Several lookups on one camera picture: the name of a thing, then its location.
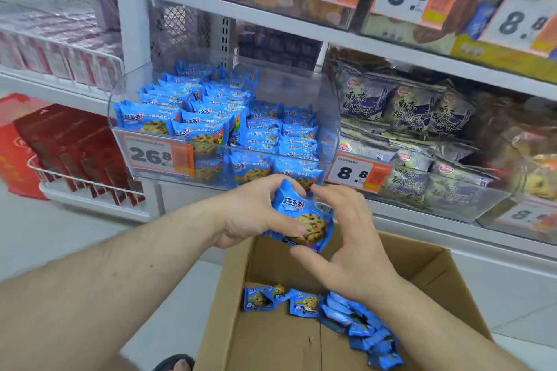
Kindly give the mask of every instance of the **left hand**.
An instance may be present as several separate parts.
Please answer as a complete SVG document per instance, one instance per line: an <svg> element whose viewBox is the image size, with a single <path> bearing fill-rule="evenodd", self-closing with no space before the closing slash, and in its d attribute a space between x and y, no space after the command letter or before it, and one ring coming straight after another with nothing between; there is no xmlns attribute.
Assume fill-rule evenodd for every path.
<svg viewBox="0 0 557 371"><path fill-rule="evenodd" d="M271 203L275 192L284 179L292 182L298 194L305 197L302 186L284 174L272 174L247 183L235 190L206 199L212 214L221 213L215 218L219 231L213 241L217 248L230 248L250 236L274 230L285 236L302 236L306 225L301 221L276 211Z"/></svg>

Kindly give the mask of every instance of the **black sandal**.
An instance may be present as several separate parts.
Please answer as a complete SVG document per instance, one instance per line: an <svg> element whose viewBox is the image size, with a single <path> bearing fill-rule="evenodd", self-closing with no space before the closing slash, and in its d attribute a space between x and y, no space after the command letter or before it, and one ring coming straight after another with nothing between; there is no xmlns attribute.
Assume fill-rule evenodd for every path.
<svg viewBox="0 0 557 371"><path fill-rule="evenodd" d="M167 358L160 364L158 364L155 369L153 369L153 371L172 371L174 369L174 366L176 365L176 362L181 359L184 359L193 371L193 365L195 365L196 362L191 356L185 354L172 355L170 358Z"/></svg>

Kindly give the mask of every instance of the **right hand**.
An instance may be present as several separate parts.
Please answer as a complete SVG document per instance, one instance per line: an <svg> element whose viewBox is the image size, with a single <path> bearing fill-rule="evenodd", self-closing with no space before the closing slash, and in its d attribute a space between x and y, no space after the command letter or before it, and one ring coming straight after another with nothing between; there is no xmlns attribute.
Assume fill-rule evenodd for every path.
<svg viewBox="0 0 557 371"><path fill-rule="evenodd" d="M313 185L311 191L334 208L343 247L330 262L306 246L293 246L291 255L329 290L370 308L401 277L385 253L366 199L343 185Z"/></svg>

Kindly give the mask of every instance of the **hand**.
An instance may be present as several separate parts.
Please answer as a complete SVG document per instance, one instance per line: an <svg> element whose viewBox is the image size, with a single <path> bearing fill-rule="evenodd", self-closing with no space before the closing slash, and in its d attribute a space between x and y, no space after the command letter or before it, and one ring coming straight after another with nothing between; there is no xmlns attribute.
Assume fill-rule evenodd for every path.
<svg viewBox="0 0 557 371"><path fill-rule="evenodd" d="M218 233L214 238L214 245L218 248L230 248L250 236L262 234L269 229L285 236L304 235L306 233L304 223L279 213L271 206L275 199L275 192L284 179L292 182L298 194L306 196L306 191L298 182L278 173L207 199L207 202L215 205L208 209L211 214L214 211L221 212L216 218Z"/></svg>
<svg viewBox="0 0 557 371"><path fill-rule="evenodd" d="M334 208L343 247L330 262L305 246L293 246L290 253L329 290L368 305L401 277L385 253L366 199L342 185L313 185L311 191Z"/></svg>

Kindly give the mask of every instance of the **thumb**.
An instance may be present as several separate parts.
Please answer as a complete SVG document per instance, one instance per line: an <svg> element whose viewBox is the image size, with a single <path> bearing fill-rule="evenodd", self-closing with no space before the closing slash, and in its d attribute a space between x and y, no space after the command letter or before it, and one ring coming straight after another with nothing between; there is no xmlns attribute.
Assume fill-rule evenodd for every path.
<svg viewBox="0 0 557 371"><path fill-rule="evenodd" d="M335 270L330 262L307 246L293 246L290 248L290 255L296 258L325 287L331 289L329 284Z"/></svg>
<svg viewBox="0 0 557 371"><path fill-rule="evenodd" d="M279 213L274 208L265 212L265 225L284 236L303 236L307 232L307 226L302 221Z"/></svg>

